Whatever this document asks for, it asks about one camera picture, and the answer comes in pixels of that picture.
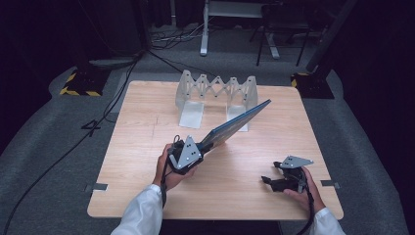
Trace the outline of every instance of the hand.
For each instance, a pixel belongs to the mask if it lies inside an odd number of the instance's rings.
[[[153,184],[161,186],[162,170],[164,169],[165,161],[167,160],[167,150],[170,147],[171,147],[171,144],[166,144],[164,147],[164,150],[162,151],[161,156],[159,156],[159,160],[157,162],[156,176],[155,176],[155,179],[153,180]],[[169,174],[165,178],[165,185],[167,186],[166,190],[168,191],[174,188],[183,179],[193,176],[197,168],[198,168],[197,166],[191,168],[189,172],[187,172],[185,175],[181,175],[181,174],[174,173],[174,172]],[[170,173],[170,172],[171,172],[170,165],[167,165],[167,170],[165,173]]]
[[[326,206],[324,205],[323,200],[321,199],[317,186],[312,180],[310,171],[308,171],[308,169],[305,168],[304,166],[302,167],[302,170],[304,171],[305,176],[307,177],[308,188],[310,190],[312,197],[314,198],[314,212],[319,212],[320,210],[324,209]],[[305,209],[306,211],[309,211],[308,196],[307,196],[306,190],[303,190],[302,193],[299,193],[291,189],[285,189],[284,194],[298,201],[300,203],[300,206],[303,209]]]

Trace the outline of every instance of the yellow black hazard tape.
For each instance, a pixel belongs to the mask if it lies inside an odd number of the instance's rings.
[[[62,88],[61,95],[102,96],[110,71],[96,71],[93,78],[86,77],[74,70]]]
[[[298,78],[299,76],[309,76],[309,73],[305,73],[305,72],[296,72],[293,75],[291,75],[291,86],[296,87],[298,86],[297,84],[297,80],[296,78]]]

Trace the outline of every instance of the wire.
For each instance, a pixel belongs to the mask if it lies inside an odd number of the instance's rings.
[[[213,77],[217,77],[217,75],[215,75],[215,74],[213,74],[213,73],[211,73],[211,72],[209,72],[207,70],[202,70],[202,69],[199,69],[199,68],[196,68],[196,67],[188,66],[188,65],[183,64],[183,63],[180,63],[180,62],[174,62],[174,61],[171,61],[170,59],[167,59],[167,58],[163,58],[163,59],[164,60],[167,60],[167,61],[169,61],[171,63],[179,64],[179,65],[182,65],[182,66],[185,66],[185,67],[189,67],[189,68],[192,68],[192,69],[195,69],[195,70],[198,70],[198,71],[203,71],[205,73],[208,73],[208,74],[212,75]]]
[[[165,183],[165,180],[173,172],[173,170],[172,170],[171,172],[166,173],[167,172],[167,166],[168,166],[168,158],[169,158],[169,155],[172,154],[174,149],[176,148],[176,143],[178,141],[180,141],[180,135],[175,135],[174,139],[173,139],[173,144],[167,150],[167,158],[165,159],[164,167],[162,169],[160,185],[161,185],[161,201],[162,201],[162,207],[163,208],[164,208],[165,202],[167,201],[167,185]]]
[[[190,30],[191,32],[187,35],[184,33],[184,30],[179,35],[174,35],[177,32],[177,30],[175,30],[168,37],[162,37],[162,38],[155,39],[155,40],[153,40],[153,43],[160,42],[160,41],[167,41],[167,42],[165,43],[164,46],[153,45],[152,49],[155,49],[155,50],[171,49],[171,48],[175,47],[176,45],[178,45],[181,42],[188,42],[188,41],[191,41],[191,40],[195,39],[196,37],[200,37],[200,36],[202,36],[201,34],[193,35],[193,33],[200,32],[203,25],[204,25],[204,23],[200,24],[195,29],[191,29]]]
[[[161,61],[165,62],[166,64],[168,64],[169,66],[171,66],[172,68],[174,68],[176,71],[178,71],[178,72],[180,72],[180,73],[182,73],[182,72],[183,72],[183,70],[181,70],[181,69],[179,69],[178,67],[176,67],[176,66],[172,65],[171,63],[174,63],[174,64],[179,64],[179,65],[182,65],[182,66],[185,66],[185,67],[188,67],[188,68],[192,68],[192,69],[195,69],[195,70],[198,70],[198,71],[203,71],[203,72],[208,73],[208,74],[210,74],[210,75],[212,75],[212,76],[214,76],[214,77],[217,77],[217,75],[215,75],[215,74],[213,74],[212,72],[209,72],[209,71],[207,71],[207,70],[202,70],[202,69],[197,68],[197,67],[188,66],[188,65],[183,64],[183,63],[180,63],[180,62],[174,62],[174,61],[171,61],[170,59],[160,57],[160,56],[156,55],[155,53],[153,53],[153,52],[151,52],[151,51],[148,51],[148,52],[149,52],[152,56],[154,56],[154,57],[156,57],[157,59],[159,59],[159,60],[161,60]]]
[[[173,31],[169,36],[166,36],[167,31],[156,31],[156,32],[152,32],[154,39],[153,42],[159,42],[159,41],[165,41],[165,40],[169,40],[169,39],[173,39],[175,37],[177,37],[177,35],[175,35],[176,32],[178,32],[178,30],[169,30],[169,31]]]
[[[160,57],[160,56],[158,56],[158,55],[154,54],[154,53],[153,53],[153,52],[151,52],[150,50],[148,50],[148,52],[149,52],[152,56],[154,56],[154,57],[156,57],[156,58],[160,59],[161,61],[165,62],[166,64],[170,65],[170,66],[171,66],[172,68],[174,68],[176,71],[178,71],[178,72],[180,72],[180,73],[182,73],[182,72],[183,72],[182,70],[178,69],[176,66],[172,65],[171,63],[169,63],[168,61],[166,61],[166,60],[165,60],[165,59],[163,59],[162,57]]]
[[[137,58],[135,58],[137,63],[139,60],[141,60],[141,58],[143,57],[145,51],[141,51],[139,52],[139,55],[137,56]],[[116,92],[116,94],[114,95],[113,99],[111,100],[111,102],[107,105],[107,107],[104,109],[104,113],[103,113],[103,117],[106,121],[111,122],[111,123],[115,123],[115,120],[110,120],[107,119],[107,115],[111,112],[111,110],[114,108],[115,104],[118,102],[118,100],[121,97],[121,94],[123,92],[123,90],[125,89],[127,83],[128,83],[128,79],[129,79],[129,73],[131,73],[132,69],[134,67],[130,68],[130,70],[127,71],[127,73],[125,74],[125,81],[124,83],[121,85],[121,87],[118,89],[118,91]]]
[[[128,80],[129,76],[131,75],[132,70],[134,69],[134,67],[137,65],[137,62],[140,60],[141,57],[139,57],[135,63],[133,65],[131,65],[131,67],[128,69],[127,74],[126,74],[126,80],[124,82],[124,84],[126,84],[126,81]],[[6,235],[8,230],[9,230],[9,226],[10,223],[12,221],[13,216],[15,215],[16,210],[18,209],[19,205],[21,204],[21,202],[23,201],[23,199],[25,198],[25,196],[30,192],[30,190],[53,168],[55,167],[55,165],[57,165],[58,163],[60,163],[64,158],[66,158],[77,146],[79,146],[80,143],[82,143],[83,140],[85,140],[85,138],[87,136],[89,136],[89,134],[95,130],[95,128],[105,119],[105,117],[110,113],[110,111],[114,108],[116,102],[113,103],[113,105],[109,108],[109,110],[104,113],[104,116],[101,117],[101,119],[99,119],[94,126],[82,137],[80,138],[80,140],[78,142],[76,142],[67,152],[65,152],[60,158],[58,158],[51,166],[49,166],[22,194],[22,196],[19,198],[18,202],[15,204],[15,206],[13,207],[12,212],[9,215],[9,218],[7,219],[6,225],[4,227],[3,230],[3,235]]]
[[[308,187],[308,184],[305,183],[305,190],[307,191],[308,196],[308,205],[309,205],[309,218],[307,224],[304,226],[304,228],[298,233],[298,235],[303,234],[305,231],[308,230],[308,228],[311,226],[312,222],[314,221],[314,198],[312,197],[312,194],[310,192],[310,189]]]

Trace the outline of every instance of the white table leg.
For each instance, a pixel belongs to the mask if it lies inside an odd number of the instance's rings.
[[[205,0],[204,32],[202,35],[201,56],[208,54],[208,0]]]
[[[278,53],[278,49],[274,43],[274,33],[269,33],[266,35],[266,40],[268,41],[269,50],[271,50],[272,57],[275,60],[280,59],[280,53]]]

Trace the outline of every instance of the black strap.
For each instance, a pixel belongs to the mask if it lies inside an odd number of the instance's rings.
[[[164,168],[162,169],[162,175],[161,175],[161,200],[162,200],[162,207],[164,208],[165,202],[167,201],[167,185],[165,184],[165,179],[167,178],[167,175],[165,172],[167,171],[167,160],[165,160]]]
[[[305,231],[308,230],[308,228],[311,226],[312,222],[314,221],[314,198],[312,197],[312,194],[310,192],[310,189],[308,188],[308,184],[305,184],[305,190],[307,191],[307,196],[308,196],[308,205],[309,205],[309,210],[310,210],[310,216],[308,218],[308,222],[305,225],[305,227],[298,233],[298,235],[303,234]]]

